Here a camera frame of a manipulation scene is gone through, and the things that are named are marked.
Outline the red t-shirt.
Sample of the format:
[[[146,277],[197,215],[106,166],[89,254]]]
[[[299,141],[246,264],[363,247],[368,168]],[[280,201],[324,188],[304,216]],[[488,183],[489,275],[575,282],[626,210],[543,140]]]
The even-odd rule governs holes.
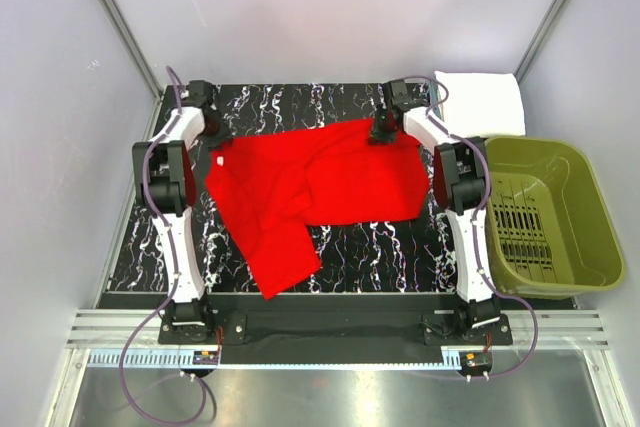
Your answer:
[[[321,267],[309,227],[416,218],[429,180],[420,144],[372,144],[369,119],[247,136],[211,153],[205,179],[265,299]]]

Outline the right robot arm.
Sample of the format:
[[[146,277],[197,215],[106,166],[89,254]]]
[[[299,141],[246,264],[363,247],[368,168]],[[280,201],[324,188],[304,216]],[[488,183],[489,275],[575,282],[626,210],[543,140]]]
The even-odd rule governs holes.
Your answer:
[[[432,154],[433,193],[448,218],[457,259],[458,301],[452,329],[463,342],[476,343],[500,318],[485,232],[491,179],[484,140],[453,133],[430,107],[403,111],[378,105],[372,141],[391,143],[400,132],[418,140]]]

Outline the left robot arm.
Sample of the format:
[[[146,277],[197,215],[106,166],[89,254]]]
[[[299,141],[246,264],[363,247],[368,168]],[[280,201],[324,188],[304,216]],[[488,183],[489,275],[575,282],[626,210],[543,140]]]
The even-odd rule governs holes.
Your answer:
[[[151,215],[168,276],[161,315],[161,344],[204,343],[220,332],[205,293],[192,235],[197,187],[189,150],[201,136],[219,147],[231,140],[213,107],[179,107],[148,141],[132,146],[136,199]]]

